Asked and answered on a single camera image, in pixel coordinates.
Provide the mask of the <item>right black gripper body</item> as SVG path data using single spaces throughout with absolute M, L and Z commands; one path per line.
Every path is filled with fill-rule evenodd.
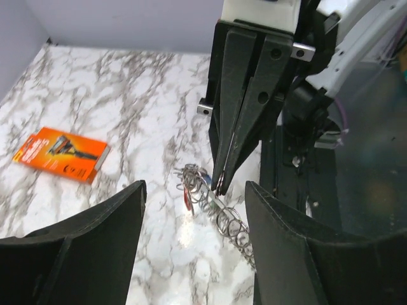
M 294 44 L 313 46 L 314 27 L 290 34 L 242 20 L 219 21 L 214 31 L 205 98 L 212 106 L 212 143 L 268 139 L 291 81 L 308 62 L 293 58 Z

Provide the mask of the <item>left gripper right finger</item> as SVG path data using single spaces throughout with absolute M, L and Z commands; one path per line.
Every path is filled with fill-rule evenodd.
M 253 181 L 245 205 L 263 304 L 405 304 L 406 231 L 339 232 Z

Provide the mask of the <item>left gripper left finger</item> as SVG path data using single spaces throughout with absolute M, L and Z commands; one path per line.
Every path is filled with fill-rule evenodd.
M 1 304 L 125 304 L 146 183 L 28 235 L 1 239 Z

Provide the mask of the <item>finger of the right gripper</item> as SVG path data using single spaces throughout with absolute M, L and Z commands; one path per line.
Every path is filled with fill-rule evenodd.
M 234 152 L 227 163 L 237 161 L 241 148 L 249 140 L 259 140 L 257 123 L 272 104 L 282 75 L 291 58 L 293 37 L 288 33 L 256 33 L 252 63 L 247 73 L 247 89 L 232 137 Z
M 238 27 L 216 27 L 211 53 L 211 76 L 216 79 L 211 118 L 211 149 L 214 160 L 211 189 L 228 190 L 231 180 L 257 148 L 257 140 L 239 144 L 237 161 L 227 163 L 234 152 L 235 131 L 244 93 L 247 73 L 252 63 L 256 33 Z

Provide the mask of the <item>blue key tag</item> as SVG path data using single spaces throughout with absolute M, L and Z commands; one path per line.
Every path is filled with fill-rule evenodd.
M 210 186 L 212 184 L 212 179 L 210 177 L 210 175 L 204 175 L 203 176 L 204 180 L 206 181 L 206 183 Z

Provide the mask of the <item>red key tag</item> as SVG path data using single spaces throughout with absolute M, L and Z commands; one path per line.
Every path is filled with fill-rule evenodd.
M 184 188 L 184 204 L 185 204 L 187 210 L 191 212 L 193 207 L 190 202 L 190 197 L 189 197 L 187 188 Z

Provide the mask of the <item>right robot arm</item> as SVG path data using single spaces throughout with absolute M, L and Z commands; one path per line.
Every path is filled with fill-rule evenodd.
M 405 1 L 225 1 L 204 98 L 212 189 L 227 192 L 282 111 L 313 145 L 355 64 L 405 15 Z

